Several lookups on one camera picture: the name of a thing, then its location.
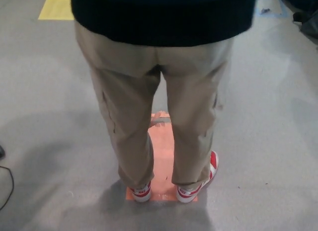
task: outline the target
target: orange mat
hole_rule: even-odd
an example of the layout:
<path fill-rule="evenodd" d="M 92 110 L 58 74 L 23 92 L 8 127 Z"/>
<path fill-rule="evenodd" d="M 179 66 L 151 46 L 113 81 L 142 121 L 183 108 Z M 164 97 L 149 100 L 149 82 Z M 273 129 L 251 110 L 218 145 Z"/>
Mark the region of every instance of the orange mat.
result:
<path fill-rule="evenodd" d="M 153 114 L 156 118 L 169 118 L 167 113 Z M 171 123 L 160 123 L 149 128 L 154 146 L 154 173 L 152 180 L 152 197 L 151 201 L 177 201 L 176 187 L 171 183 L 173 169 L 173 133 Z M 126 199 L 133 200 L 133 197 L 127 189 Z"/>

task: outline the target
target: person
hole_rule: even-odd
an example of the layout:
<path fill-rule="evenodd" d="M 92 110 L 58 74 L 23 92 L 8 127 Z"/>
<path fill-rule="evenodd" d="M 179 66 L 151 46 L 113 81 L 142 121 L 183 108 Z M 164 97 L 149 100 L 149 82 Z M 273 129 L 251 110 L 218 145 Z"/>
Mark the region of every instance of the person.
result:
<path fill-rule="evenodd" d="M 71 0 L 120 178 L 138 202 L 151 197 L 148 127 L 162 74 L 174 136 L 172 183 L 192 201 L 215 176 L 211 151 L 217 88 L 233 37 L 252 24 L 255 0 Z"/>

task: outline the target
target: black cable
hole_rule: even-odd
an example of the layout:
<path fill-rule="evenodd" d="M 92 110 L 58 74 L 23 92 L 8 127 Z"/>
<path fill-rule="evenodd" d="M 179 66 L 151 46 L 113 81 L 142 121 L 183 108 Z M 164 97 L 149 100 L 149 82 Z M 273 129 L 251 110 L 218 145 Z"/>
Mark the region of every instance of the black cable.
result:
<path fill-rule="evenodd" d="M 6 204 L 7 204 L 8 201 L 9 201 L 9 199 L 11 198 L 11 195 L 13 194 L 13 191 L 14 191 L 14 179 L 13 179 L 12 172 L 11 172 L 11 170 L 10 170 L 9 168 L 4 167 L 4 166 L 1 166 L 1 165 L 0 165 L 0 168 L 6 169 L 7 171 L 9 171 L 10 176 L 11 176 L 11 181 L 12 181 L 12 189 L 11 189 L 11 192 L 10 192 L 8 198 L 6 199 L 4 205 L 1 206 L 1 208 L 0 208 L 0 211 L 1 211 L 1 210 L 6 206 Z"/>

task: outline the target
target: yellow floor marking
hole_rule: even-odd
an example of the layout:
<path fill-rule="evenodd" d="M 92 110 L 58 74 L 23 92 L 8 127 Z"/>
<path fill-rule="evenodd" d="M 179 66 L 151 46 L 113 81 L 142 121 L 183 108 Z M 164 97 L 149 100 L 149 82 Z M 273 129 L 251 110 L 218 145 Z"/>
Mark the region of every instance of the yellow floor marking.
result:
<path fill-rule="evenodd" d="M 71 0 L 46 0 L 39 20 L 74 20 Z"/>

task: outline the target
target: side pocket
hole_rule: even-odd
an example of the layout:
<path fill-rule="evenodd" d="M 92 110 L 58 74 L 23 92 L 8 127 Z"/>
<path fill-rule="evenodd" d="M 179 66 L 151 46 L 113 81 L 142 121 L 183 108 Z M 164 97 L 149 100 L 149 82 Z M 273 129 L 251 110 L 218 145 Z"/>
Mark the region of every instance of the side pocket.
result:
<path fill-rule="evenodd" d="M 108 131 L 112 132 L 113 134 L 115 134 L 116 133 L 115 132 L 116 131 L 116 124 L 115 124 L 115 122 L 112 119 L 112 116 L 110 114 L 109 105 L 107 103 L 107 98 L 106 98 L 105 93 L 103 91 L 102 91 L 102 99 L 103 99 L 103 103 L 104 103 L 103 109 L 101 108 L 101 106 L 99 108 L 101 110 L 101 113 L 105 114 L 105 115 L 103 115 L 103 117 L 106 120 Z"/>

